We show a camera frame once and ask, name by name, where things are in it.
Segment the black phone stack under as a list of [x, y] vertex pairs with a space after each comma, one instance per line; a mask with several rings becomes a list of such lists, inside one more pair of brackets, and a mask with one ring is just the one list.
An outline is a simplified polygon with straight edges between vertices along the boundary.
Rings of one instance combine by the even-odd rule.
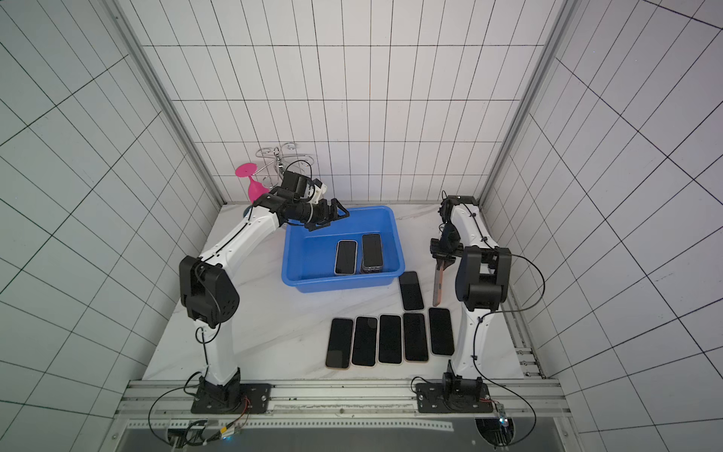
[[446, 259], [437, 259], [434, 274], [433, 287], [433, 307], [439, 307], [442, 303], [442, 293], [444, 293], [444, 271], [448, 267]]

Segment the black phone removed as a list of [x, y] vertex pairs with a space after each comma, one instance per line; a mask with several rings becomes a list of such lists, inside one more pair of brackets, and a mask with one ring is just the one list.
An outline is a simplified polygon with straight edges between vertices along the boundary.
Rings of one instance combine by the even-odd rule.
[[354, 275], [357, 272], [358, 242], [340, 240], [336, 247], [334, 274], [339, 276]]
[[351, 362], [357, 366], [375, 366], [377, 362], [378, 319], [356, 318]]
[[420, 313], [403, 315], [404, 353], [409, 362], [427, 362], [427, 329], [425, 316]]
[[400, 316], [382, 315], [378, 324], [378, 360], [381, 363], [402, 363], [402, 319]]
[[325, 361], [327, 368], [348, 369], [351, 363], [353, 332], [354, 321], [351, 318], [333, 318]]

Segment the black phone stack top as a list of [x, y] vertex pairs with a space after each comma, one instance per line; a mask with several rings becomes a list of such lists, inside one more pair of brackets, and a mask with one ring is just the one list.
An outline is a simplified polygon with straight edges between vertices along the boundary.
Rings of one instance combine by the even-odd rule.
[[398, 281], [404, 310], [422, 311], [425, 303], [417, 273], [406, 271], [399, 276]]

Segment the black phone stack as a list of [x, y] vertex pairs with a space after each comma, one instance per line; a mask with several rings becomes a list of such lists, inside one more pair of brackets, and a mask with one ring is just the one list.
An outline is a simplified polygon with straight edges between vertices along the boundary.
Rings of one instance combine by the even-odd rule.
[[379, 234], [366, 234], [361, 238], [363, 242], [363, 260], [361, 260], [362, 273], [382, 272], [384, 267], [382, 241]]
[[399, 276], [398, 281], [404, 310], [422, 311], [425, 303], [417, 273], [406, 271]]

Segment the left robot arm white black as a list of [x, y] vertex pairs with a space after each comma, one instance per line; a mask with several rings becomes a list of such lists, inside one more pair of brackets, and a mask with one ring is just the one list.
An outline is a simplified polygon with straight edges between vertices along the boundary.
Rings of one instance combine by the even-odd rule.
[[240, 305], [232, 274], [269, 235], [290, 223], [314, 231], [349, 216], [337, 199], [322, 194], [309, 199], [274, 188], [249, 208], [243, 220], [219, 243], [199, 257], [186, 256], [179, 265], [181, 303], [196, 327], [204, 351], [199, 392], [213, 408], [234, 410], [243, 400], [240, 368], [233, 357], [233, 332], [224, 324]]

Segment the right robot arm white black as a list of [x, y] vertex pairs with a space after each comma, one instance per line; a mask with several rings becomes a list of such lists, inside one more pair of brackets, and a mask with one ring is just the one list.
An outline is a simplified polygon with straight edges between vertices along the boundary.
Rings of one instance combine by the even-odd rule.
[[490, 380], [481, 373], [480, 353], [493, 315], [508, 297], [511, 253], [489, 243], [475, 202], [472, 196], [445, 195], [439, 209], [442, 231], [430, 241], [436, 261], [433, 306], [442, 302], [444, 271], [456, 264], [455, 294], [464, 308], [455, 352], [442, 375], [442, 394], [448, 405], [491, 403]]

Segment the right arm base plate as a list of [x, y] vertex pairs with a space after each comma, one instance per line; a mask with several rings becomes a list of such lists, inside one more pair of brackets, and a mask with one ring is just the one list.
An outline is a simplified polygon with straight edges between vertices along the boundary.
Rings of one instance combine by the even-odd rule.
[[446, 391], [441, 383], [416, 382], [413, 386], [420, 414], [491, 414], [488, 386], [465, 380], [461, 390]]

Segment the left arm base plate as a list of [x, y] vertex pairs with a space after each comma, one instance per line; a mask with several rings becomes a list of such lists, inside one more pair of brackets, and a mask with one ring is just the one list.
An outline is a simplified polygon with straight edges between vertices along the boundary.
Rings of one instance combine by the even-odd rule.
[[228, 387], [204, 382], [197, 389], [191, 406], [192, 414], [265, 414], [272, 386], [267, 383], [241, 384]]

